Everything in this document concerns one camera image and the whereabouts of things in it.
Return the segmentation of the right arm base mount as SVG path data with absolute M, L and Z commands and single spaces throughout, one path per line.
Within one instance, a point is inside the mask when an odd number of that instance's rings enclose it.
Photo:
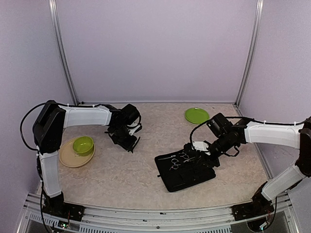
M 260 202 L 252 201 L 232 206 L 232 212 L 235 221 L 266 215 L 274 211 L 275 209 L 271 202 L 268 202 L 267 204 L 263 205 Z

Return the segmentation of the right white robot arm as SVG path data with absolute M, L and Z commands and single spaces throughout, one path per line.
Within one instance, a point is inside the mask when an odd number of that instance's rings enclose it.
M 304 178 L 311 176 L 311 119 L 302 122 L 276 123 L 258 121 L 253 118 L 238 116 L 233 124 L 231 116 L 218 113 L 204 122 L 217 137 L 213 143 L 190 141 L 195 151 L 203 153 L 206 161 L 215 161 L 221 155 L 228 155 L 242 144 L 272 144 L 287 146 L 299 150 L 295 163 L 263 184 L 253 195 L 248 205 L 252 215 L 258 216 L 276 197 L 294 188 Z

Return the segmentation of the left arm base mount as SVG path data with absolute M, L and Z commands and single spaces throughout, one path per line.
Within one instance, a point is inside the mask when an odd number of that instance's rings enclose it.
M 62 197 L 47 198 L 44 200 L 43 212 L 51 216 L 80 222 L 82 221 L 84 211 L 84 206 L 64 202 Z

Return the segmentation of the silver scissors black blades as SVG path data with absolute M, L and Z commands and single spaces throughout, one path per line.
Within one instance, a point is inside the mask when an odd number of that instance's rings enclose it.
M 167 160 L 167 159 L 171 159 L 172 163 L 178 163 L 178 162 L 189 162 L 193 160 L 194 157 L 190 157 L 188 154 L 180 150 L 169 154 L 161 155 L 158 158 L 158 160 Z

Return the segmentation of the black tool pouch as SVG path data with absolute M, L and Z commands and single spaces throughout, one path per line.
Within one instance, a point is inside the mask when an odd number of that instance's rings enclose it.
M 159 172 L 158 176 L 162 179 L 169 192 L 189 188 L 216 177 L 214 169 L 196 164 L 195 156 L 190 155 L 188 152 L 185 153 L 190 157 L 194 157 L 194 159 L 189 162 L 179 162 L 180 166 L 177 170 L 170 170 L 172 166 L 171 159 L 158 160 L 160 155 L 155 157 L 155 164 Z

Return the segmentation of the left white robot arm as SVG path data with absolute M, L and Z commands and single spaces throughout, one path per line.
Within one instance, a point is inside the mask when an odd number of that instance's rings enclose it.
M 42 107 L 33 125 L 33 134 L 47 202 L 45 206 L 63 216 L 68 211 L 58 177 L 63 130 L 74 126 L 106 126 L 106 134 L 113 143 L 132 152 L 139 141 L 134 134 L 142 129 L 141 115 L 131 104 L 117 109 L 109 104 L 73 106 L 49 100 Z

